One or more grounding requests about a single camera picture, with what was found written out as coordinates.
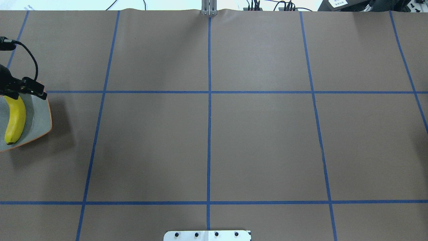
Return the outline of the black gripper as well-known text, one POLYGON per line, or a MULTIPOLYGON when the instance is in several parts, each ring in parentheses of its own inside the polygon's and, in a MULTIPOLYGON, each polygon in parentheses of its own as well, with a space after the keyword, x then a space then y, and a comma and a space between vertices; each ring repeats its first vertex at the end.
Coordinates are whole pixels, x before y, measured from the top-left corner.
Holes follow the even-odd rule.
POLYGON ((44 91, 45 86, 32 78, 15 78, 10 70, 0 66, 0 94, 12 99, 18 99, 20 94, 29 94, 42 100, 47 99, 47 93, 44 91))

